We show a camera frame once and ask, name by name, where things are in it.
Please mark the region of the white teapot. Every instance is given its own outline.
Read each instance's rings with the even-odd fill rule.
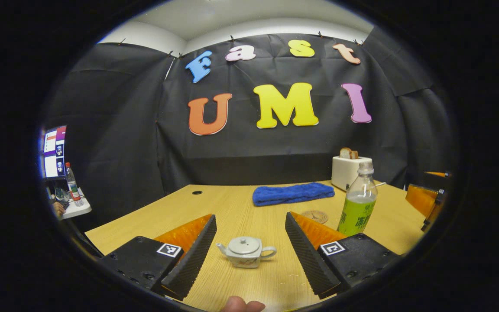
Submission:
[[[228,247],[224,247],[221,243],[217,243],[218,249],[228,257],[235,267],[238,268],[257,268],[259,261],[266,257],[272,257],[277,253],[275,247],[269,246],[263,248],[261,239],[249,236],[236,237],[228,243]],[[272,251],[268,255],[262,256],[264,251]]]

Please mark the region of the white ceiling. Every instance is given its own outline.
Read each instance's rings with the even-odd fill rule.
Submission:
[[[268,18],[323,20],[369,33],[372,24],[327,0],[171,0],[133,21],[168,30],[186,41],[226,26]]]

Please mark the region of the computer monitor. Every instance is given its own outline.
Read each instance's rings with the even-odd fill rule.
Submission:
[[[67,126],[45,131],[42,142],[42,172],[47,180],[65,179],[65,133]]]

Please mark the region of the blue towel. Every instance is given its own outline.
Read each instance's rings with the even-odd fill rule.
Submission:
[[[308,200],[333,197],[334,188],[317,182],[286,186],[283,188],[271,188],[260,186],[253,192],[253,203],[255,206],[267,206],[286,203],[298,203]]]

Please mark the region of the bottle label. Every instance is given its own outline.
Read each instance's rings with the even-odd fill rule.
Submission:
[[[69,182],[69,190],[71,190],[71,194],[73,195],[74,200],[80,199],[80,194],[78,193],[78,188],[76,186],[76,182]]]
[[[338,231],[348,236],[363,233],[373,213],[375,203],[376,199],[368,203],[357,203],[346,198],[338,223]]]

